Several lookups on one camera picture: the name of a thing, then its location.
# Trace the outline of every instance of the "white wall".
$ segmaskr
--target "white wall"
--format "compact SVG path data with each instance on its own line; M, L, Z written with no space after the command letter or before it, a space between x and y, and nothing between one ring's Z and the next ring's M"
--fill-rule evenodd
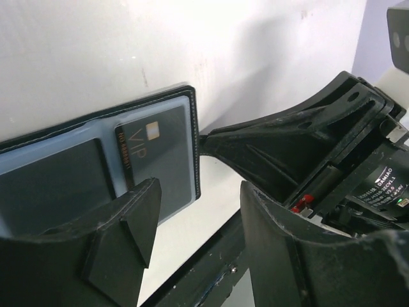
M203 130L301 102L351 70L365 0L2 0L0 141L178 83ZM239 207L201 159L203 197L158 229L143 302Z

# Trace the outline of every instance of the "black mechanism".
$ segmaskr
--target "black mechanism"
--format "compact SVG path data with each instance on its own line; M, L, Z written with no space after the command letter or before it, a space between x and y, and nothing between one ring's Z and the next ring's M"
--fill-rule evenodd
M0 238L0 306L135 307L160 210L158 180L41 235Z
M408 228L406 111L346 72L286 111L212 131L212 155L284 208L351 235Z
M291 213L249 182L240 198L257 307L408 306L408 232L347 238Z

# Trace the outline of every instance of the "black card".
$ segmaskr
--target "black card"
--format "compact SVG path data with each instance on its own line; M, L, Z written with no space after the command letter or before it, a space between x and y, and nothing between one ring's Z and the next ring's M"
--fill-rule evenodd
M0 217L12 236L42 233L115 197L97 139L1 175L0 195Z
M128 189L150 177L160 180L162 203L159 220L192 200L191 145L187 142L190 131L191 128L186 127L183 106L115 129Z

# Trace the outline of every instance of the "gray wall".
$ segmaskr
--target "gray wall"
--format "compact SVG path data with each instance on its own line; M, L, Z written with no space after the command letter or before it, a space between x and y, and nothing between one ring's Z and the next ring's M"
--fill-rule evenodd
M368 0L362 21L352 74L375 83L391 67L389 34L386 19L388 7L397 0Z
M254 307L250 271L243 275L222 307Z

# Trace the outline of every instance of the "black card wallet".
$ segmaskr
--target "black card wallet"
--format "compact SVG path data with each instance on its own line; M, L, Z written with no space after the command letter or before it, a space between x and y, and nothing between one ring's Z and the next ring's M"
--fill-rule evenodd
M0 144L0 236L40 234L148 178L159 221L200 197L196 98L183 86Z

